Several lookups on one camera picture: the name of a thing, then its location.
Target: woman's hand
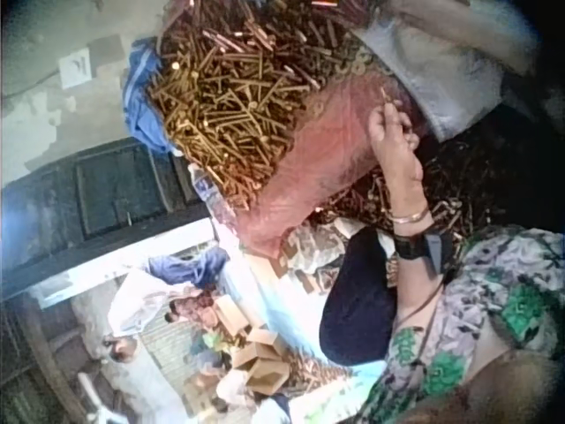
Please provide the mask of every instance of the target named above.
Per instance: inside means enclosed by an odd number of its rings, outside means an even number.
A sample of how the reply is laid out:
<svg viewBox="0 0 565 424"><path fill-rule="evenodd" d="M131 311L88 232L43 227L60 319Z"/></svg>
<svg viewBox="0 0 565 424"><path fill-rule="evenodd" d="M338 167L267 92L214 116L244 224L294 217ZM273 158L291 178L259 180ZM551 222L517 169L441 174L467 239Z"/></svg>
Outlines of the woman's hand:
<svg viewBox="0 0 565 424"><path fill-rule="evenodd" d="M427 204L422 188L424 172L414 155L419 137L411 132L408 115L387 103L369 117L369 134L390 192L392 214L410 216L423 211Z"/></svg>

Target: black wrist strap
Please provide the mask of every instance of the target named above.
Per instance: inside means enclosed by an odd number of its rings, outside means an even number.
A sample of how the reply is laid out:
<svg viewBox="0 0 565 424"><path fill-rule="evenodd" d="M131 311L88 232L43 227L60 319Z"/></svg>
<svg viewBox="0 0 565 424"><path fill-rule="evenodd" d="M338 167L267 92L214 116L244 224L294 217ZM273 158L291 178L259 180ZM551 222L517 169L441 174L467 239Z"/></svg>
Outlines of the black wrist strap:
<svg viewBox="0 0 565 424"><path fill-rule="evenodd" d="M439 233L432 225L411 237L394 236L398 256L406 260L428 258L436 274L446 271L453 255L453 242L447 232Z"/></svg>

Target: red sack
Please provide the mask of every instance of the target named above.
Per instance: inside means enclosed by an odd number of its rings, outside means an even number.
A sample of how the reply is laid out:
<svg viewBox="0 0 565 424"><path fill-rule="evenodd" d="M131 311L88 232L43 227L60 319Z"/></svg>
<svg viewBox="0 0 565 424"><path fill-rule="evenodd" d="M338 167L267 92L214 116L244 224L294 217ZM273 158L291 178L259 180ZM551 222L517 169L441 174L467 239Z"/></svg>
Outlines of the red sack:
<svg viewBox="0 0 565 424"><path fill-rule="evenodd" d="M294 148L279 163L257 204L238 217L237 233L246 247L276 257L287 231L374 168L367 122L371 111L386 102L383 95L401 100L415 133L423 135L424 119L394 77L371 70L329 84L309 101L308 110L320 115L295 131Z"/></svg>

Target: floral dress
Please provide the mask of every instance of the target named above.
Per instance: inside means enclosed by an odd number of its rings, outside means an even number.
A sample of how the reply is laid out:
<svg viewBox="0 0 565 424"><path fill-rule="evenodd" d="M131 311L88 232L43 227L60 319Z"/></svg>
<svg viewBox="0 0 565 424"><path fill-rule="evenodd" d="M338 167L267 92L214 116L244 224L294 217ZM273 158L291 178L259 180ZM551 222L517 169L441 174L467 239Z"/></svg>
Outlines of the floral dress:
<svg viewBox="0 0 565 424"><path fill-rule="evenodd" d="M562 354L563 247L562 235L517 227L490 228L471 238L428 328L393 335L388 366L352 422L394 422L419 400L455 388L469 369L485 319L513 347Z"/></svg>

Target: gold bangle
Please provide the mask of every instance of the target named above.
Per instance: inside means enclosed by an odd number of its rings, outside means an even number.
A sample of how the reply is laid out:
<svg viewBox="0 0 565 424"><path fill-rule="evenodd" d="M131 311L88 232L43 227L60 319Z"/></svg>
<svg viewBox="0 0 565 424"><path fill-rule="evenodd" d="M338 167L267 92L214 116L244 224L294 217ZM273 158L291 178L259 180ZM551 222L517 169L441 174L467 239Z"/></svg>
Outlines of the gold bangle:
<svg viewBox="0 0 565 424"><path fill-rule="evenodd" d="M393 223L419 223L427 213L430 211L429 207L424 208L421 212L418 212L414 215L409 216L393 216L390 212L387 213L387 218L391 220Z"/></svg>

